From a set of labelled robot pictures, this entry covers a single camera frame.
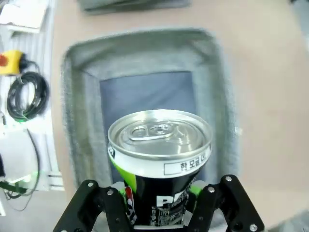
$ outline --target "wire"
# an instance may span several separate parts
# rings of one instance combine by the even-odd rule
[[[34,64],[39,69],[38,64],[33,61],[28,61],[28,64]],[[29,106],[23,108],[21,104],[21,90],[28,83],[34,85],[34,98]],[[8,113],[17,122],[26,122],[33,119],[45,108],[48,95],[48,85],[41,74],[26,72],[20,78],[17,78],[10,87],[7,98]]]
[[[36,177],[34,186],[33,186],[33,188],[32,188],[28,193],[21,193],[21,192],[19,191],[19,185],[16,184],[16,190],[17,190],[17,192],[19,192],[17,195],[13,195],[13,193],[5,192],[5,191],[3,190],[3,192],[4,192],[4,194],[5,194],[5,199],[6,199],[7,201],[9,201],[10,199],[19,198],[19,197],[21,197],[21,196],[23,196],[23,197],[29,196],[29,198],[28,198],[28,200],[27,200],[25,206],[24,206],[22,209],[16,209],[16,208],[14,208],[12,205],[9,204],[10,207],[11,207],[13,210],[16,210],[16,211],[19,211],[19,212],[22,212],[22,211],[24,211],[24,210],[27,208],[27,206],[28,206],[28,204],[29,204],[29,202],[30,202],[30,200],[31,200],[31,198],[32,198],[33,192],[35,191],[35,189],[36,189],[37,186],[38,186],[39,179],[40,179],[40,174],[41,174],[41,173],[40,173],[40,172],[41,172],[41,160],[40,160],[38,148],[37,148],[37,146],[35,145],[34,139],[33,139],[32,135],[31,135],[31,133],[30,133],[30,131],[29,131],[28,129],[27,129],[27,133],[28,133],[28,135],[29,135],[29,138],[30,138],[32,144],[33,144],[33,148],[34,148],[35,155],[36,155],[36,159],[37,159],[37,171],[38,171],[38,173],[37,173],[37,177]]]

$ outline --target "beverage can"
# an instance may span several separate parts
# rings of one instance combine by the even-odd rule
[[[108,139],[110,159],[132,192],[131,222],[182,224],[192,181],[211,154],[208,123],[183,111],[142,111],[115,121]]]

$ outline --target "gray object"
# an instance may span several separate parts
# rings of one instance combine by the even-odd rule
[[[119,11],[178,8],[188,6],[190,0],[77,0],[81,8],[91,15]]]
[[[309,232],[309,210],[284,221],[268,232]]]
[[[252,232],[257,231],[257,229],[258,229],[258,227],[257,227],[255,224],[250,225],[250,230],[251,230]]]
[[[214,193],[214,188],[213,188],[213,187],[209,187],[207,190],[208,190],[208,192],[210,192],[210,193]]]
[[[137,111],[174,109],[207,121],[212,155],[199,179],[218,183],[238,174],[238,136],[231,84],[216,39],[202,29],[153,29],[113,34],[71,46],[62,65],[63,122],[78,187],[120,178],[107,154],[107,130]],[[212,226],[222,224],[215,214]],[[107,223],[99,217],[97,231]]]
[[[232,181],[232,178],[231,178],[230,176],[227,176],[225,179],[226,179],[227,181]]]

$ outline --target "tabletop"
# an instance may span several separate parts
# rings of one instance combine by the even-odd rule
[[[88,16],[58,1],[52,63],[52,120],[68,197],[72,171],[61,117],[60,65],[69,45],[134,28],[186,26],[217,36],[227,56],[241,135],[240,179],[266,227],[309,208],[309,55],[288,1],[192,0],[190,7]]]

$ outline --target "metal screw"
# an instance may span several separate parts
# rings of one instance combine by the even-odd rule
[[[209,187],[207,190],[208,190],[208,192],[210,192],[210,193],[213,193],[213,192],[214,192],[214,188],[213,188],[213,187]]]
[[[226,179],[228,182],[232,181],[232,178],[231,178],[230,176],[227,176],[225,179]]]
[[[252,224],[252,225],[250,226],[250,230],[251,230],[252,232],[257,231],[257,225]]]

